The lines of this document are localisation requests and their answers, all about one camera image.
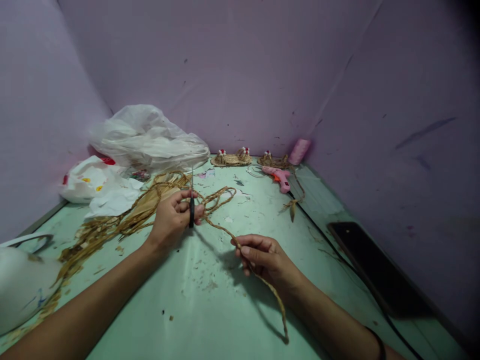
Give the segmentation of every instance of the hot glue gun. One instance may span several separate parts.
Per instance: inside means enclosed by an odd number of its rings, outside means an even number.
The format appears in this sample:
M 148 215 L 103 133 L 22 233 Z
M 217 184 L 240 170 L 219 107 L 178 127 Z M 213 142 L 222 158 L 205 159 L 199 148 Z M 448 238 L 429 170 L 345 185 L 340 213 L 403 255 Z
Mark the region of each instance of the hot glue gun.
M 290 171 L 270 166 L 262 166 L 261 170 L 265 174 L 273 175 L 273 180 L 280 183 L 280 192 L 282 194 L 286 194 L 290 191 L 290 184 L 287 181 L 287 178 L 290 176 Z

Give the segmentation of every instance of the forearm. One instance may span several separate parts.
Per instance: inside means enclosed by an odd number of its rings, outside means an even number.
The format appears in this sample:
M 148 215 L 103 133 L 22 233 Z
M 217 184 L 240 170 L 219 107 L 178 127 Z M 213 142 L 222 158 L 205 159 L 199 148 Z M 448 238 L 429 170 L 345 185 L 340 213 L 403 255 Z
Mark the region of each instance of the forearm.
M 333 359 L 380 358 L 375 337 L 306 277 L 289 299 L 290 307 Z M 403 359 L 385 344 L 387 359 Z
M 165 254 L 140 247 L 24 336 L 1 359 L 85 359 Z

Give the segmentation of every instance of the scissors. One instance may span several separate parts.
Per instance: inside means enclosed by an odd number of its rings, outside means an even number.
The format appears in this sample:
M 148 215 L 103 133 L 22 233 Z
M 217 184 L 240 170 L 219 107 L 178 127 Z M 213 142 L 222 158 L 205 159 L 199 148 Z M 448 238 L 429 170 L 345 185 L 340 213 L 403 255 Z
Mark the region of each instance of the scissors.
M 191 167 L 191 197 L 190 197 L 190 223 L 188 224 L 188 228 L 192 229 L 194 227 L 195 222 L 195 199 L 194 199 L 194 167 Z

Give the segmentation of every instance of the black smartphone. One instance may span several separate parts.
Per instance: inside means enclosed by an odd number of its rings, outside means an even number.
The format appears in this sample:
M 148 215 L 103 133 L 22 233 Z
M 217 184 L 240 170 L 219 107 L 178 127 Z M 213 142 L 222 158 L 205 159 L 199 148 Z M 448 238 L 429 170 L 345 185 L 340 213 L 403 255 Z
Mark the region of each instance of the black smartphone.
M 405 276 L 356 222 L 331 222 L 327 227 L 387 314 L 397 319 L 434 316 Z

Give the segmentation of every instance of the spool of thread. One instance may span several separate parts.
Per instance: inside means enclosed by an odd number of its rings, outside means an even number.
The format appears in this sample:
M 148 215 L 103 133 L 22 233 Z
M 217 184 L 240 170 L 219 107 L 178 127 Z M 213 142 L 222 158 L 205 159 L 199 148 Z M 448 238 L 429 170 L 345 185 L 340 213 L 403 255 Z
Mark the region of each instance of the spool of thread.
M 292 165 L 298 165 L 305 156 L 305 153 L 310 147 L 310 140 L 298 139 L 296 141 L 295 147 L 293 148 L 288 162 Z

